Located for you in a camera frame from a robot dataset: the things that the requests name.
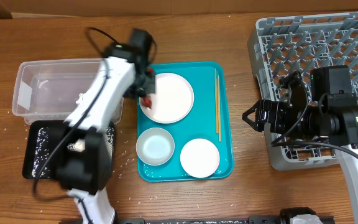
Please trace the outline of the wooden chopstick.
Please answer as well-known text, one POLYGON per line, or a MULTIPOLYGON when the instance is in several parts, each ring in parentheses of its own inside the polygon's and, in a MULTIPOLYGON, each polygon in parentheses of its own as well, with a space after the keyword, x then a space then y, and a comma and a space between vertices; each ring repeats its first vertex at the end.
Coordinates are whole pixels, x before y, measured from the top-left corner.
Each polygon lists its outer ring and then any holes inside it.
POLYGON ((216 69, 214 69, 214 95, 215 95, 215 115, 216 115, 216 134, 219 133, 218 127, 218 86, 217 86, 217 74, 216 69))
POLYGON ((221 142, 221 97, 220 97, 220 79, 217 77, 217 93, 218 93, 218 141, 221 142))

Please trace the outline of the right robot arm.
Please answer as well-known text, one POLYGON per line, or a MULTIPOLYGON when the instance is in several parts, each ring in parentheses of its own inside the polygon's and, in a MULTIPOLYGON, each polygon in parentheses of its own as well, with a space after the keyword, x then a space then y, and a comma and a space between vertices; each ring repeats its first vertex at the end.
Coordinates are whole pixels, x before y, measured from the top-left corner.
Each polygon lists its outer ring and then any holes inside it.
POLYGON ((311 90, 295 71, 280 78, 287 101, 259 100, 242 119, 255 131, 268 127, 278 138, 272 147, 325 148, 335 152, 345 175, 354 221, 358 223, 358 102, 352 91, 349 67, 313 69, 311 90))

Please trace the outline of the grey bowl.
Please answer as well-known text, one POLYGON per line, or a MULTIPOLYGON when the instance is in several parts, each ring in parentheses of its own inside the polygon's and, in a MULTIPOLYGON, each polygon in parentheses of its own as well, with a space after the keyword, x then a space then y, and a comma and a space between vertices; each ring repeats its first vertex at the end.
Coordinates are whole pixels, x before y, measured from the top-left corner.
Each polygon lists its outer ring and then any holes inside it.
POLYGON ((165 129, 150 128, 137 138, 137 156, 147 165, 160 166, 166 163, 173 156, 174 151, 174 139, 165 129))

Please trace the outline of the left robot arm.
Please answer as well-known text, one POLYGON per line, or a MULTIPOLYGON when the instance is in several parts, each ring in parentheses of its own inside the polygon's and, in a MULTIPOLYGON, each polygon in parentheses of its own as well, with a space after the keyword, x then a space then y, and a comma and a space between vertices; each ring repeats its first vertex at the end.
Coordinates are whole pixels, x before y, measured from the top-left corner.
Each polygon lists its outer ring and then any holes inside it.
POLYGON ((86 36, 101 56, 99 70, 83 95, 81 103, 65 120, 50 129, 46 161, 35 170, 33 196, 49 202, 49 197, 37 191, 40 179, 57 180, 72 198, 83 223, 115 223, 116 211, 111 206, 106 185, 113 172, 113 150, 106 138, 111 118, 122 98, 142 99, 151 108, 155 93, 154 61, 151 50, 157 44, 150 33, 133 29, 126 44, 113 39, 101 50, 91 37, 86 36))

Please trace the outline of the red snack wrapper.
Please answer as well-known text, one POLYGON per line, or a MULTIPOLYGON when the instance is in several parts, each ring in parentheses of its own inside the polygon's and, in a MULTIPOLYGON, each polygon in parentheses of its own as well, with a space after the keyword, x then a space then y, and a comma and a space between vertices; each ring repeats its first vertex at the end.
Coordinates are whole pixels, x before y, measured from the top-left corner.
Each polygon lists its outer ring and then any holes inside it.
POLYGON ((155 71, 148 68, 146 74, 148 75, 146 81, 145 96, 142 98, 142 105, 148 109, 152 108, 151 94, 155 93, 155 71))

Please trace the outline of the white tissue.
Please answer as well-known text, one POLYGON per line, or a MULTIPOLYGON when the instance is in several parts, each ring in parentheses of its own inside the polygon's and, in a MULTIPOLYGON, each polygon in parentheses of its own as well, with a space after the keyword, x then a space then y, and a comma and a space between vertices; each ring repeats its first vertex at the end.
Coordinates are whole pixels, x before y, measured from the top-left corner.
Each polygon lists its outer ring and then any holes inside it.
POLYGON ((84 101, 86 100, 86 94, 85 93, 80 93, 78 95, 78 99, 75 101, 77 106, 80 106, 84 101))

